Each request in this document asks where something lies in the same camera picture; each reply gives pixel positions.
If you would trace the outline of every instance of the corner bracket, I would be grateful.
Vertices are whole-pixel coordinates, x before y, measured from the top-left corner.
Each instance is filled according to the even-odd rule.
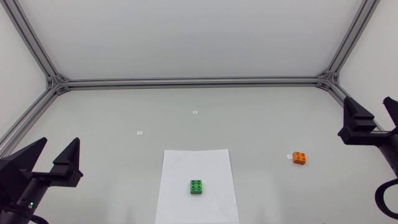
[[[66,92],[69,92],[69,91],[70,91],[69,86],[57,85],[56,92],[57,92],[58,95],[62,95],[62,94],[66,93]]]
[[[332,85],[338,85],[340,83],[339,75],[338,72],[332,72],[330,70],[322,72],[317,75],[319,82],[316,87],[328,91]]]

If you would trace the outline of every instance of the white wall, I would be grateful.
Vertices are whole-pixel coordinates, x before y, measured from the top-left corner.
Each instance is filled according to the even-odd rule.
[[[318,88],[73,91],[17,148],[47,137],[35,170],[48,172],[81,139],[84,177],[50,188],[36,212],[50,223],[154,223],[165,149],[229,149],[241,223],[396,223],[374,202],[393,171],[377,148],[345,146],[342,123]],[[294,151],[307,164],[287,159]]]
[[[0,6],[0,136],[44,91],[44,74]]]
[[[385,129],[394,128],[385,97],[398,100],[398,1],[382,0],[341,70],[341,86],[376,116]]]
[[[58,71],[86,79],[315,76],[362,0],[20,2]]]

